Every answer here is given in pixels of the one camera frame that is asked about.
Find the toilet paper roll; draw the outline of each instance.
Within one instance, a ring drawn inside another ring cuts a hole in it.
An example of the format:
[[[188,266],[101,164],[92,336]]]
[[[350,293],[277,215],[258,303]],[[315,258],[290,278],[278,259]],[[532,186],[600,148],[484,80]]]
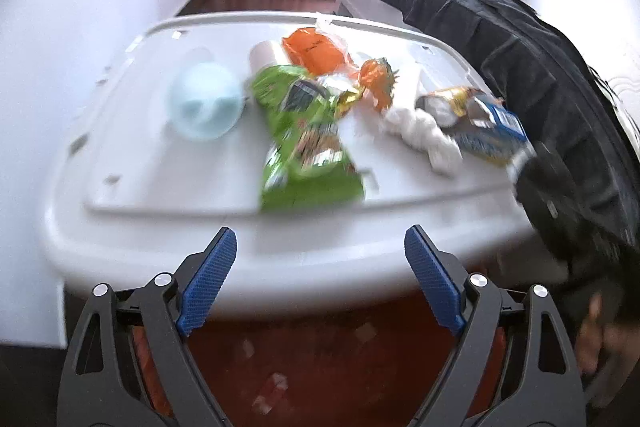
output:
[[[291,64],[289,55],[278,41],[258,42],[249,52],[249,65],[253,75],[270,66],[286,66],[288,64]]]

